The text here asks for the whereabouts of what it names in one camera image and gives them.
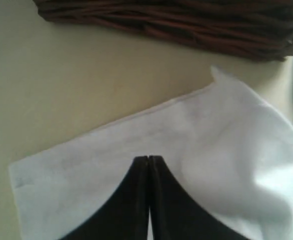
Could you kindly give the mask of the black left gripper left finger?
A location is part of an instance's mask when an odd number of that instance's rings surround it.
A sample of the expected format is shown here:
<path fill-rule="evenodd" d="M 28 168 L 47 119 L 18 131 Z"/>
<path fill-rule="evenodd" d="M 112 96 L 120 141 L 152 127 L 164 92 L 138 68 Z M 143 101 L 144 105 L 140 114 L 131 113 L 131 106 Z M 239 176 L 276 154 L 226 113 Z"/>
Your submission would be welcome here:
<path fill-rule="evenodd" d="M 149 226 L 148 157 L 133 159 L 111 197 L 63 240 L 146 240 Z"/>

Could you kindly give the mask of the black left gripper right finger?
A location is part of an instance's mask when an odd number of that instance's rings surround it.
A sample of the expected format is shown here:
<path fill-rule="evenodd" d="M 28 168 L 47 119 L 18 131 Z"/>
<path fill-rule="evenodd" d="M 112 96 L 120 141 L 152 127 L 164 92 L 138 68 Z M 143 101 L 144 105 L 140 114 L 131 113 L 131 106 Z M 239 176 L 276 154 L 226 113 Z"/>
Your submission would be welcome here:
<path fill-rule="evenodd" d="M 243 240 L 183 189 L 161 156 L 148 159 L 150 215 L 155 240 Z"/>

